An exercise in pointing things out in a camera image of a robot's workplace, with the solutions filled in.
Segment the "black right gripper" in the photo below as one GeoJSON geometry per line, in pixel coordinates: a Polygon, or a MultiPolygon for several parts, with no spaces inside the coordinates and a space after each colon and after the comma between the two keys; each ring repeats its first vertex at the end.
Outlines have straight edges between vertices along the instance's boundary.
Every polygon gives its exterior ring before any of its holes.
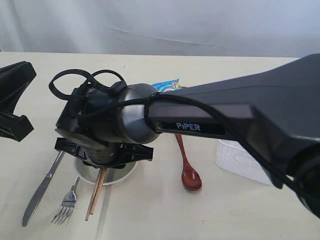
{"type": "Polygon", "coordinates": [[[110,143],[104,149],[89,149],[58,137],[54,149],[63,151],[96,169],[123,169],[129,163],[153,159],[152,147],[133,143],[110,143]]]}

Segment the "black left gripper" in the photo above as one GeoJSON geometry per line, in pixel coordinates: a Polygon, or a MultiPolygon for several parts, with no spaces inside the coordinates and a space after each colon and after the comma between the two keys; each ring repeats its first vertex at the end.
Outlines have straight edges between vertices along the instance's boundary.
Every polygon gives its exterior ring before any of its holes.
{"type": "Polygon", "coordinates": [[[12,114],[22,93],[37,76],[33,65],[21,61],[0,68],[0,137],[22,141],[34,130],[25,115],[12,114]]]}

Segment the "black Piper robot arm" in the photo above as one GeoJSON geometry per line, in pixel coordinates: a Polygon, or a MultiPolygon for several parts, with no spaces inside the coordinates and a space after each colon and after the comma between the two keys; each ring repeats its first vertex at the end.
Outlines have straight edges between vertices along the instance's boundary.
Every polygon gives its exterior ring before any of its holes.
{"type": "Polygon", "coordinates": [[[159,92],[146,83],[111,86],[96,73],[67,69],[84,82],[71,94],[48,85],[66,105],[56,122],[56,149],[95,168],[151,160],[162,133],[238,142],[278,189],[287,186],[320,214],[320,56],[275,69],[159,92]]]}

